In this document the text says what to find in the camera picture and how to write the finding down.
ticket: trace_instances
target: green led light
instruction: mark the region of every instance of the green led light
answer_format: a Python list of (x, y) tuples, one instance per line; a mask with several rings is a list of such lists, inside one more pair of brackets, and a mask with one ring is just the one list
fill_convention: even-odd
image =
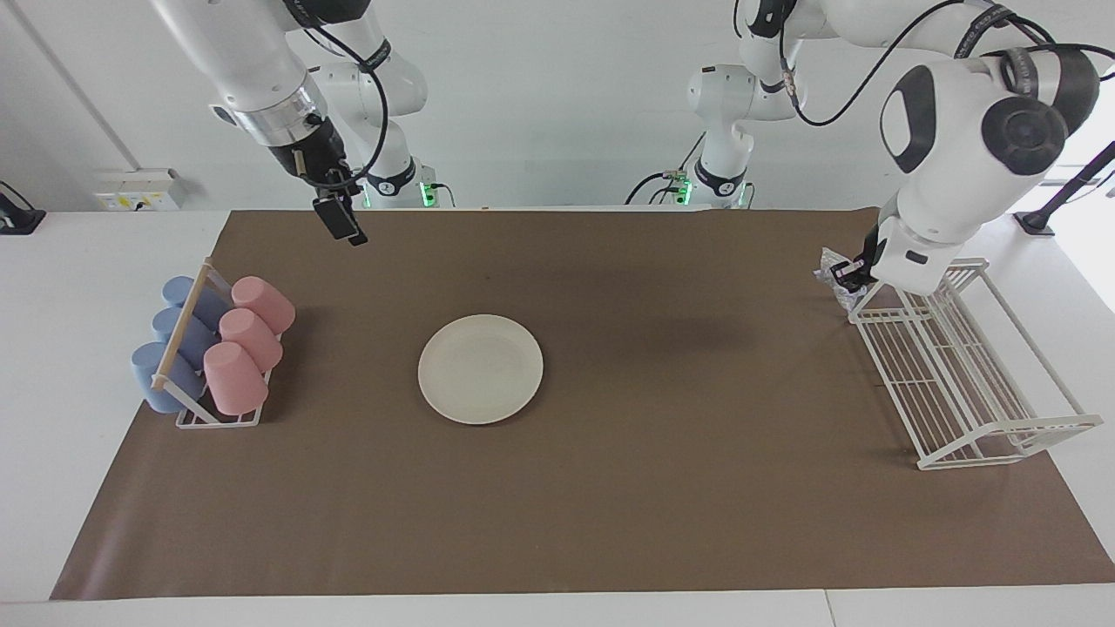
[(689, 204), (689, 199), (694, 195), (694, 184), (688, 179), (682, 180), (681, 191), (678, 192), (678, 204)]
[(421, 183), (421, 201), (426, 206), (437, 204), (437, 193), (426, 183)]

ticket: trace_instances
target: plastic bag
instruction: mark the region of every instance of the plastic bag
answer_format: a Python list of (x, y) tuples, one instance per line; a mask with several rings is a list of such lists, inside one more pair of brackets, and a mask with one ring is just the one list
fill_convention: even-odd
[(863, 286), (854, 292), (850, 292), (836, 282), (836, 279), (833, 278), (832, 267), (845, 261), (850, 260), (838, 252), (823, 248), (821, 249), (821, 268), (814, 270), (813, 276), (822, 283), (832, 288), (833, 296), (836, 297), (836, 302), (844, 308), (844, 311), (851, 314), (855, 305), (860, 302), (860, 299), (867, 295), (869, 288), (867, 286)]

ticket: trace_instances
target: cup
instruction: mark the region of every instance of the cup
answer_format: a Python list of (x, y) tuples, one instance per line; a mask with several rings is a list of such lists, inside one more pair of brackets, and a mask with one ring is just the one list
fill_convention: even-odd
[[(163, 359), (164, 351), (166, 351), (166, 344), (162, 341), (153, 341), (140, 346), (132, 354), (132, 372), (135, 374), (136, 380), (143, 389), (144, 398), (147, 399), (147, 404), (151, 405), (152, 409), (159, 414), (177, 414), (186, 408), (185, 405), (171, 396), (171, 393), (165, 389), (163, 392), (155, 392), (151, 388), (151, 378), (158, 370), (158, 363)], [(205, 382), (197, 376), (182, 355), (174, 356), (169, 378), (194, 401), (201, 398), (202, 393), (205, 390)]]
[(241, 416), (263, 406), (268, 384), (243, 346), (222, 341), (205, 351), (205, 380), (213, 403), (226, 416)]
[(259, 277), (244, 277), (232, 286), (236, 307), (251, 309), (263, 318), (272, 335), (284, 332), (294, 324), (294, 306), (271, 283)]
[(282, 359), (282, 345), (263, 318), (251, 309), (236, 308), (222, 316), (221, 339), (243, 346), (261, 373), (274, 368)]
[[(167, 307), (182, 307), (185, 305), (186, 297), (190, 296), (190, 290), (193, 287), (194, 280), (190, 277), (175, 277), (163, 286), (163, 300), (166, 301)], [(205, 286), (197, 298), (197, 305), (194, 307), (193, 314), (209, 330), (216, 332), (221, 326), (221, 316), (227, 314), (230, 309), (232, 309), (231, 305), (212, 288)]]
[[(151, 329), (157, 341), (171, 343), (171, 335), (180, 316), (182, 316), (181, 307), (168, 307), (155, 315), (151, 321)], [(182, 336), (182, 344), (178, 345), (178, 355), (182, 355), (194, 370), (201, 370), (205, 364), (205, 351), (214, 344), (216, 336), (213, 331), (209, 330), (196, 316), (191, 316), (186, 320), (186, 332)]]

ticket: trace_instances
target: white wire rack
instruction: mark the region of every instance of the white wire rack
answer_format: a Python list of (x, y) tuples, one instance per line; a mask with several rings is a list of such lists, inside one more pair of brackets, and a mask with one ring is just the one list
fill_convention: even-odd
[[(875, 283), (852, 309), (913, 442), (921, 470), (1012, 463), (1103, 424), (1086, 414), (987, 276), (958, 259), (928, 297)], [(982, 283), (1048, 375), (1066, 414), (1043, 417), (988, 341), (961, 293)]]

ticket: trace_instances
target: black cable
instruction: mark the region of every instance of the black cable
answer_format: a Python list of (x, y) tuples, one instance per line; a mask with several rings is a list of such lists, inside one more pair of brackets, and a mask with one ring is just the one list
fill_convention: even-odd
[(387, 143), (387, 125), (390, 122), (387, 115), (387, 93), (384, 90), (384, 84), (379, 80), (379, 77), (376, 76), (376, 73), (365, 69), (365, 64), (367, 64), (367, 60), (362, 58), (360, 55), (358, 55), (356, 50), (349, 48), (347, 44), (345, 44), (340, 39), (337, 39), (320, 26), (313, 27), (313, 30), (316, 30), (322, 37), (331, 41), (334, 46), (337, 46), (341, 50), (345, 50), (345, 52), (348, 56), (352, 57), (352, 59), (356, 61), (356, 65), (361, 69), (361, 71), (365, 71), (365, 74), (371, 77), (371, 81), (376, 84), (376, 89), (379, 91), (379, 105), (382, 108), (382, 117), (379, 124), (379, 141), (376, 142), (376, 149), (371, 153), (371, 158), (368, 160), (368, 163), (366, 163), (365, 166), (360, 168), (360, 172), (357, 172), (351, 177), (346, 179), (345, 181), (340, 181), (338, 183), (319, 183), (310, 179), (306, 174), (299, 175), (299, 179), (306, 181), (307, 183), (317, 187), (318, 190), (338, 191), (338, 190), (343, 190), (349, 185), (352, 185), (353, 183), (357, 183), (358, 181), (367, 176), (368, 172), (371, 171), (371, 167), (376, 165), (377, 161), (379, 161), (379, 155), (384, 152), (384, 144)]
[(445, 190), (445, 191), (449, 192), (449, 202), (453, 203), (453, 208), (454, 209), (457, 208), (457, 199), (456, 199), (456, 196), (453, 195), (453, 187), (446, 185), (445, 183), (434, 183), (434, 184), (430, 185), (430, 189), (432, 190)]
[[(1057, 40), (1049, 35), (1049, 31), (1041, 27), (1038, 22), (1024, 18), (1021, 16), (1011, 16), (1007, 19), (1010, 23), (1015, 25), (1015, 28), (1026, 33), (1027, 37), (1034, 40), (1035, 44), (1056, 44)], [(1035, 31), (1038, 33), (1040, 39), (1034, 36)]]
[(1068, 199), (1067, 201), (1065, 201), (1065, 204), (1074, 203), (1074, 202), (1076, 202), (1078, 200), (1086, 199), (1086, 197), (1090, 196), (1092, 194), (1096, 193), (1096, 190), (1098, 190), (1099, 187), (1103, 187), (1104, 185), (1106, 185), (1107, 182), (1112, 180), (1113, 175), (1115, 175), (1115, 170), (1112, 170), (1111, 172), (1108, 172), (1107, 176), (1104, 176), (1103, 181), (1096, 183), (1095, 187), (1092, 187), (1090, 190), (1088, 190), (1087, 192), (1085, 192), (1085, 193), (1076, 196), (1075, 199)]
[(334, 57), (340, 57), (340, 58), (342, 58), (342, 59), (345, 58), (345, 55), (341, 55), (341, 54), (340, 54), (340, 52), (338, 52), (337, 50), (333, 50), (333, 49), (332, 49), (332, 48), (330, 48), (329, 46), (326, 46), (324, 44), (322, 44), (322, 42), (321, 42), (321, 40), (320, 40), (320, 39), (318, 39), (317, 37), (314, 37), (314, 36), (313, 36), (313, 33), (312, 33), (312, 32), (310, 32), (309, 30), (303, 30), (302, 32), (304, 32), (304, 33), (306, 33), (306, 36), (307, 36), (307, 37), (309, 37), (311, 41), (313, 41), (314, 44), (317, 44), (317, 45), (318, 45), (318, 47), (319, 47), (319, 48), (321, 48), (322, 50), (324, 50), (324, 51), (329, 52), (330, 55), (332, 55), (332, 56), (334, 56)]
[(623, 204), (631, 204), (631, 199), (633, 199), (634, 195), (639, 193), (639, 190), (643, 189), (647, 185), (647, 183), (650, 183), (651, 181), (653, 181), (656, 179), (666, 179), (666, 177), (667, 177), (667, 173), (665, 173), (665, 172), (658, 172), (658, 173), (651, 174), (650, 176), (643, 179), (642, 181), (639, 181), (639, 184), (636, 185), (633, 190), (631, 190), (631, 193), (628, 194), (628, 200), (623, 201)]
[(736, 37), (744, 38), (744, 33), (739, 32), (739, 0), (736, 0), (736, 7), (731, 9), (731, 28), (736, 31)]
[(23, 194), (19, 193), (19, 190), (17, 190), (16, 187), (12, 187), (11, 185), (9, 185), (8, 183), (6, 183), (3, 181), (0, 181), (0, 185), (3, 185), (4, 187), (8, 189), (9, 192), (16, 194), (16, 197), (18, 197), (19, 200), (23, 201), (23, 204), (26, 204), (28, 209), (30, 209), (31, 211), (36, 211), (35, 205), (31, 204), (31, 201), (29, 201), (26, 197), (23, 197)]
[(681, 190), (678, 190), (677, 187), (671, 187), (667, 185), (666, 187), (662, 187), (661, 190), (651, 194), (650, 201), (648, 201), (647, 204), (655, 204), (655, 199), (658, 199), (658, 194), (662, 194), (662, 197), (658, 199), (658, 204), (662, 204), (663, 202), (666, 202), (666, 197), (668, 195), (670, 195), (671, 193), (678, 193)]
[[(852, 94), (852, 97), (849, 98), (847, 102), (844, 103), (844, 106), (841, 107), (840, 110), (837, 110), (836, 114), (833, 115), (832, 117), (830, 117), (828, 119), (825, 119), (825, 120), (822, 120), (822, 122), (809, 119), (809, 117), (806, 116), (805, 113), (802, 110), (802, 104), (797, 99), (797, 93), (795, 90), (796, 88), (793, 86), (793, 80), (788, 81), (787, 85), (786, 85), (786, 88), (789, 91), (789, 100), (794, 105), (794, 110), (797, 113), (797, 117), (802, 118), (802, 122), (808, 124), (809, 126), (828, 126), (830, 124), (832, 124), (832, 123), (836, 122), (837, 119), (840, 119), (847, 112), (847, 109), (852, 107), (852, 105), (855, 103), (856, 98), (860, 97), (860, 94), (863, 93), (863, 89), (865, 87), (867, 87), (869, 83), (871, 83), (871, 79), (875, 77), (875, 74), (879, 73), (879, 68), (883, 67), (883, 61), (885, 61), (886, 58), (891, 56), (891, 52), (893, 52), (894, 49), (898, 48), (899, 44), (903, 39), (905, 39), (905, 36), (910, 35), (911, 30), (913, 30), (914, 28), (917, 28), (918, 25), (920, 25), (922, 21), (925, 20), (925, 18), (928, 18), (929, 16), (932, 16), (937, 11), (940, 11), (941, 9), (943, 9), (946, 7), (951, 7), (952, 4), (962, 4), (963, 2), (964, 2), (964, 0), (943, 0), (942, 2), (938, 2), (937, 4), (933, 4), (929, 9), (925, 9), (924, 12), (922, 12), (920, 16), (918, 16), (917, 18), (914, 18), (914, 20), (912, 22), (910, 22), (904, 29), (902, 29), (902, 32), (900, 32), (899, 36), (894, 38), (894, 41), (891, 41), (891, 45), (886, 47), (886, 50), (883, 52), (883, 56), (879, 57), (879, 60), (875, 61), (875, 66), (872, 67), (871, 71), (867, 73), (867, 76), (864, 77), (863, 83), (861, 83), (860, 86), (856, 87), (855, 91)], [(786, 29), (785, 29), (785, 23), (786, 23), (786, 19), (789, 16), (786, 13), (785, 6), (784, 6), (783, 15), (782, 15), (782, 26), (778, 29), (778, 56), (782, 59), (783, 74), (785, 74), (785, 75), (787, 75), (787, 76), (789, 76), (792, 78), (793, 77), (793, 70), (789, 68), (789, 62), (786, 60)]]
[(681, 170), (682, 172), (685, 171), (686, 164), (689, 163), (689, 158), (697, 152), (697, 146), (700, 145), (706, 135), (708, 135), (708, 131), (705, 131), (700, 134), (700, 137), (697, 137), (697, 142), (694, 144), (694, 147), (689, 148), (689, 154), (687, 154), (686, 158), (681, 161), (681, 165), (678, 166), (678, 170)]

